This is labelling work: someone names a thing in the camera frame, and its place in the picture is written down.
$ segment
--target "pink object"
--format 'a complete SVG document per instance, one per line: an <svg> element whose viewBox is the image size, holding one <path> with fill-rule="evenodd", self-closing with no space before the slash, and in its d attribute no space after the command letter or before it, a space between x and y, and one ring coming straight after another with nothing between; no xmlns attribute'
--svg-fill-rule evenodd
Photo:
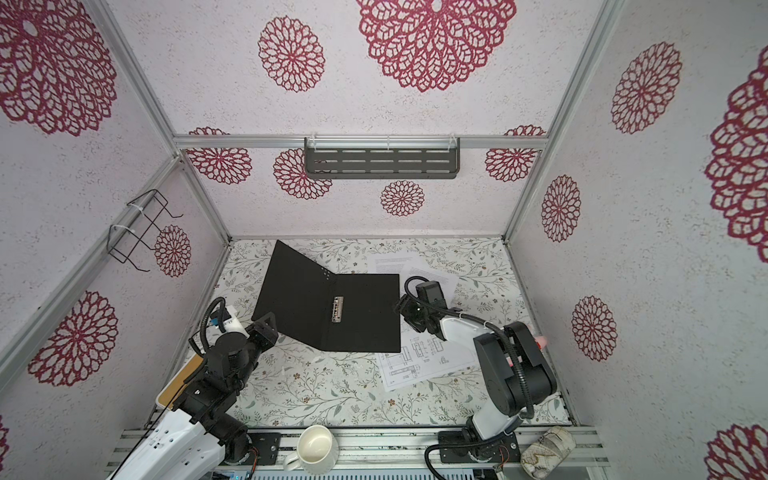
<svg viewBox="0 0 768 480"><path fill-rule="evenodd" d="M710 135L714 159L710 206L728 219L728 235L757 248L768 263L768 47L757 68L728 96L728 111Z"/></svg>
<svg viewBox="0 0 768 480"><path fill-rule="evenodd" d="M574 232L581 215L581 193L568 175L555 178L541 202L541 225L553 242L561 242Z"/></svg>
<svg viewBox="0 0 768 480"><path fill-rule="evenodd" d="M653 124L674 98L682 67L680 52L663 41L639 54L616 85L611 108L616 128L633 134Z"/></svg>
<svg viewBox="0 0 768 480"><path fill-rule="evenodd" d="M3 2L0 31L0 104L8 118L77 137L111 116L118 74L80 2Z"/></svg>
<svg viewBox="0 0 768 480"><path fill-rule="evenodd" d="M190 135L228 135L218 128L195 128ZM220 184L238 184L250 175L250 156L245 148L191 148L187 156L197 171Z"/></svg>
<svg viewBox="0 0 768 480"><path fill-rule="evenodd" d="M578 348L601 362L613 355L618 334L614 314L596 296L586 296L574 307L571 329Z"/></svg>
<svg viewBox="0 0 768 480"><path fill-rule="evenodd" d="M295 18L275 18L259 39L259 57L266 73L288 91L307 91L326 70L323 47L307 25Z"/></svg>
<svg viewBox="0 0 768 480"><path fill-rule="evenodd" d="M313 180L304 170L304 150L292 148L280 152L272 166L280 188L296 198L309 200L322 197L333 185L332 180Z"/></svg>
<svg viewBox="0 0 768 480"><path fill-rule="evenodd" d="M400 85L445 90L488 63L515 16L513 0L357 0L368 55Z"/></svg>
<svg viewBox="0 0 768 480"><path fill-rule="evenodd" d="M168 225L157 235L154 259L168 276L180 276L190 266L190 239L180 227Z"/></svg>
<svg viewBox="0 0 768 480"><path fill-rule="evenodd" d="M0 415L0 472L2 472L2 461L5 459L5 454L8 453L8 429L2 424L2 415Z"/></svg>
<svg viewBox="0 0 768 480"><path fill-rule="evenodd" d="M768 432L762 426L731 425L707 446L707 480L768 478Z"/></svg>
<svg viewBox="0 0 768 480"><path fill-rule="evenodd" d="M85 292L27 366L40 383L73 386L101 368L118 336L118 318L99 292Z"/></svg>
<svg viewBox="0 0 768 480"><path fill-rule="evenodd" d="M541 136L547 132L541 127L520 125L504 135ZM485 154L485 169L496 180L504 182L520 180L528 176L537 151L533 148L492 148Z"/></svg>
<svg viewBox="0 0 768 480"><path fill-rule="evenodd" d="M397 217L407 217L424 204L424 190L407 180L398 180L384 187L381 196L382 207Z"/></svg>
<svg viewBox="0 0 768 480"><path fill-rule="evenodd" d="M538 345L538 349L543 350L547 346L547 337L535 336L533 337L533 339L536 340L536 345Z"/></svg>

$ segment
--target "ceramic cup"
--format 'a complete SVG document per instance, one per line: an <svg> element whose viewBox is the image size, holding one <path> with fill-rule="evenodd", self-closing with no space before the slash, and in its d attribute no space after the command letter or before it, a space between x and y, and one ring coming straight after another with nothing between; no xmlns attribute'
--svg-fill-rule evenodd
<svg viewBox="0 0 768 480"><path fill-rule="evenodd" d="M330 430L322 425L312 425L299 437L296 451L283 460L283 470L302 467L311 475L328 473L339 459L339 443Z"/></svg>

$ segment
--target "mug handle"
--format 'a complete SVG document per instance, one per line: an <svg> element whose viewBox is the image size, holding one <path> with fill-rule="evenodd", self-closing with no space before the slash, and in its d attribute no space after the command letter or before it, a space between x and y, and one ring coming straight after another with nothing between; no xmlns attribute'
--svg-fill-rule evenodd
<svg viewBox="0 0 768 480"><path fill-rule="evenodd" d="M291 453L283 460L283 470L296 470L300 466L299 454L296 452Z"/></svg>

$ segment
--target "wallpaper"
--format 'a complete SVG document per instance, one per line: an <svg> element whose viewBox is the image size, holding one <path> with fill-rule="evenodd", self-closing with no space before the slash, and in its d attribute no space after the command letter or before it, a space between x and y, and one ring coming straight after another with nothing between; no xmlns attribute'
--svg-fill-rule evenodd
<svg viewBox="0 0 768 480"><path fill-rule="evenodd" d="M601 0L110 2L174 129L548 128Z"/></svg>
<svg viewBox="0 0 768 480"><path fill-rule="evenodd" d="M122 431L146 421L222 249L180 170L160 190L176 218L134 224L154 248L130 256L146 271L111 260L3 392L3 478L103 478Z"/></svg>
<svg viewBox="0 0 768 480"><path fill-rule="evenodd" d="M512 254L617 478L765 478L768 5L632 2Z"/></svg>
<svg viewBox="0 0 768 480"><path fill-rule="evenodd" d="M233 245L215 296L241 319L256 307L275 240ZM335 273L365 273L374 253L417 252L432 268L459 275L454 303L499 326L521 321L534 334L507 253L499 238L286 240ZM210 330L210 341L216 333ZM230 414L250 426L462 425L488 398L478 367L440 375L386 392L374 353L323 352L281 336ZM526 422L570 425L560 392L549 396Z"/></svg>
<svg viewBox="0 0 768 480"><path fill-rule="evenodd" d="M454 180L312 180L301 149L189 155L232 235L403 237L501 234L535 151L462 150Z"/></svg>
<svg viewBox="0 0 768 480"><path fill-rule="evenodd" d="M166 161L78 2L0 15L0 349Z"/></svg>

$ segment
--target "table surface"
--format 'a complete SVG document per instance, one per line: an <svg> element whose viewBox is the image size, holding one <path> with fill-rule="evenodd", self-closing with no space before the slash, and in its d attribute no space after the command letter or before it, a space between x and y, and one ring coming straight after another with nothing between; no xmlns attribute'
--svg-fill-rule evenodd
<svg viewBox="0 0 768 480"><path fill-rule="evenodd" d="M335 273L367 273L371 253L418 252L459 276L454 306L501 326L528 311L498 238L284 240ZM250 321L275 240L233 245L214 290ZM487 399L479 367L385 392L374 353L323 352L287 336L260 357L230 414L248 426L459 425ZM560 393L537 407L532 425L570 425Z"/></svg>

